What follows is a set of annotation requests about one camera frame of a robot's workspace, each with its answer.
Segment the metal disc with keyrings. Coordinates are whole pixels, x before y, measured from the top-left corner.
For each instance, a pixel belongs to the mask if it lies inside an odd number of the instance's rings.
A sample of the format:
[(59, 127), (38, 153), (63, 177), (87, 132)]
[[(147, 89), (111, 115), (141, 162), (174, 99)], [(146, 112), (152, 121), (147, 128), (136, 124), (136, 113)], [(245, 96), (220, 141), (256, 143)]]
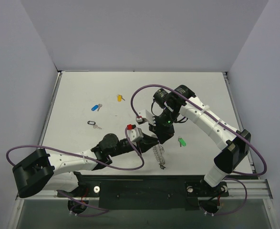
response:
[(152, 150), (154, 152), (154, 156), (155, 156), (159, 166), (161, 166), (161, 165), (165, 166), (166, 162), (165, 162), (165, 159), (163, 156), (163, 153), (165, 152), (164, 148), (160, 144), (158, 144), (158, 145), (153, 146)]

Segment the green tag key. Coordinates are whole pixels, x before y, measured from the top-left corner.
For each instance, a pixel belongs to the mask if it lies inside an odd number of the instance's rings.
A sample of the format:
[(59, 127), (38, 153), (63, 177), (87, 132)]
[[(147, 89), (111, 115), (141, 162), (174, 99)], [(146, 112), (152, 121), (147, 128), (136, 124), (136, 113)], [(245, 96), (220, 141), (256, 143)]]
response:
[(185, 147), (187, 145), (186, 142), (184, 141), (184, 139), (181, 137), (178, 138), (178, 142), (179, 142), (180, 147)]

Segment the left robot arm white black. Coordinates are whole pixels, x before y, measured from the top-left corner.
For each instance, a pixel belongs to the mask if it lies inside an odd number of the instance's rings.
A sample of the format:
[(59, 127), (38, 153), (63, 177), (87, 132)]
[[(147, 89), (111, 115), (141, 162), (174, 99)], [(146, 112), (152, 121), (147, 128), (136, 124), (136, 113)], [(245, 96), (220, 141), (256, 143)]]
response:
[(85, 184), (82, 181), (70, 177), (51, 184), (50, 179), (64, 173), (111, 167), (112, 157), (135, 150), (142, 154), (158, 143), (156, 137), (146, 134), (140, 136), (130, 134), (121, 140), (115, 134), (106, 134), (95, 147), (80, 153), (55, 149), (54, 154), (49, 154), (47, 153), (49, 147), (37, 147), (29, 156), (13, 166), (12, 172), (18, 195), (20, 198), (28, 198), (49, 188), (70, 192), (76, 197), (81, 196), (85, 191)]

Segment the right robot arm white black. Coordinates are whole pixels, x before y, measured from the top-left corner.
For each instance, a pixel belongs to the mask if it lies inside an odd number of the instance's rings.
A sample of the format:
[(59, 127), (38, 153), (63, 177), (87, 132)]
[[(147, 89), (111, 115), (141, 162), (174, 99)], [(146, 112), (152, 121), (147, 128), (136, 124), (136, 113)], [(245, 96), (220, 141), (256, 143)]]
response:
[(159, 116), (155, 116), (155, 125), (149, 127), (159, 143), (163, 144), (174, 136), (174, 123), (178, 122), (177, 118), (181, 115), (197, 125), (220, 149), (221, 152), (214, 158), (213, 167), (200, 183), (203, 194), (213, 194), (218, 184), (247, 156), (249, 146), (246, 142), (250, 141), (251, 134), (223, 122), (185, 85), (178, 86), (170, 93), (160, 88), (153, 95), (153, 101), (163, 109)]

